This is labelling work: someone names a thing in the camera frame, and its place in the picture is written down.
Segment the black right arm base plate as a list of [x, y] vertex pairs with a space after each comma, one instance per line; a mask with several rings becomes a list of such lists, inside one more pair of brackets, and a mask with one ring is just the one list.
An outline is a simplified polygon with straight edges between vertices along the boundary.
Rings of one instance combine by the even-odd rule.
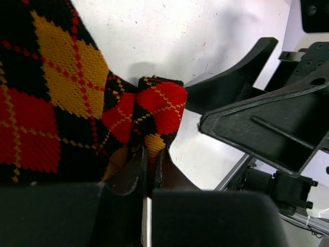
[[302, 28], [306, 33], [328, 33], [328, 0], [300, 0]]

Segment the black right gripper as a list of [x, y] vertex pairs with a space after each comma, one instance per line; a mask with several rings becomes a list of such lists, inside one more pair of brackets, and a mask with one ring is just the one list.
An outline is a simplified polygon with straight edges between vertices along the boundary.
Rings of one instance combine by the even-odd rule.
[[273, 92], [252, 98], [261, 94], [253, 85], [277, 43], [260, 38], [233, 67], [186, 87], [186, 109], [203, 115], [244, 100], [205, 114], [199, 130], [297, 177], [319, 149], [328, 147], [328, 79], [294, 83], [328, 61], [328, 42], [282, 52], [265, 88]]

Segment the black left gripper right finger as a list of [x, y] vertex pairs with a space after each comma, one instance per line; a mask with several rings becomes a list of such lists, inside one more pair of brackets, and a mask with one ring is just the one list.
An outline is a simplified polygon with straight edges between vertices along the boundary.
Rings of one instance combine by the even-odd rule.
[[278, 210], [261, 193], [202, 191], [171, 161], [157, 157], [152, 246], [286, 246]]

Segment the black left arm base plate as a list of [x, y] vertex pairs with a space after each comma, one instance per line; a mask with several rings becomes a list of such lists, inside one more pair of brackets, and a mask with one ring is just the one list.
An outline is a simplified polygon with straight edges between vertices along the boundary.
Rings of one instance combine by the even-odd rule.
[[243, 161], [227, 189], [266, 194], [274, 201], [279, 212], [286, 216], [293, 216], [299, 209], [305, 213], [307, 209], [313, 208], [314, 203], [308, 199], [308, 195], [313, 187], [318, 186], [318, 182], [304, 176], [293, 178], [280, 171], [269, 174], [257, 170], [257, 161], [252, 156]]

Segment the black orange argyle sock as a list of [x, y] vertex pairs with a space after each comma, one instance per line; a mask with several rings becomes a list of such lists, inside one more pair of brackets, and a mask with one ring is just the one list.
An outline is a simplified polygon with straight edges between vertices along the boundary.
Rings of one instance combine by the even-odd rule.
[[105, 181], [178, 131], [182, 82], [110, 71], [70, 1], [1, 1], [1, 182]]

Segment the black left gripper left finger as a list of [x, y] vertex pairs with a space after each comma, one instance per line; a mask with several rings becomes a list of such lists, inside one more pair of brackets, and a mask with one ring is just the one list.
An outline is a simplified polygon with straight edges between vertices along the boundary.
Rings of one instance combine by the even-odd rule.
[[143, 246], [148, 150], [99, 183], [1, 186], [1, 246]]

